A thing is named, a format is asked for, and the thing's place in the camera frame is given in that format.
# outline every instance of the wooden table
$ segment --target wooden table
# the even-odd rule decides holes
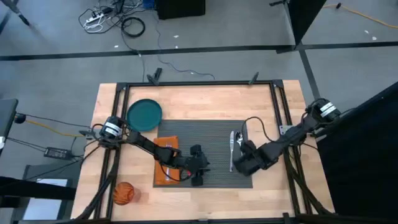
[[[95,104],[92,124],[104,123],[111,115],[116,84],[101,84]],[[299,123],[305,103],[298,80],[284,80],[286,97],[294,124]],[[270,138],[277,139],[269,85],[223,85],[223,86],[148,86],[134,87],[129,93],[129,103],[150,98],[157,101],[163,110],[163,119],[236,119],[260,117]],[[123,96],[119,102],[120,116]],[[280,98],[280,111],[283,111]],[[247,123],[248,137],[260,146],[267,139],[259,121]],[[157,129],[143,133],[148,139],[157,137]],[[307,144],[316,146],[314,139]],[[86,154],[95,146],[88,148]],[[98,189],[104,149],[99,149],[84,162],[73,205],[72,218],[77,217],[88,205]],[[302,165],[308,187],[317,199],[333,210],[330,193],[323,173],[318,152],[302,146]],[[270,218],[281,217],[283,212],[294,216],[284,160],[268,170],[259,170],[252,175],[252,189],[173,189],[153,188],[154,159],[136,146],[124,145],[121,149],[118,182],[130,182],[141,192],[138,202],[124,206],[114,205],[113,220],[191,220],[221,218]],[[297,190],[300,209],[304,211],[300,190]],[[103,199],[102,217],[105,217],[106,192]]]

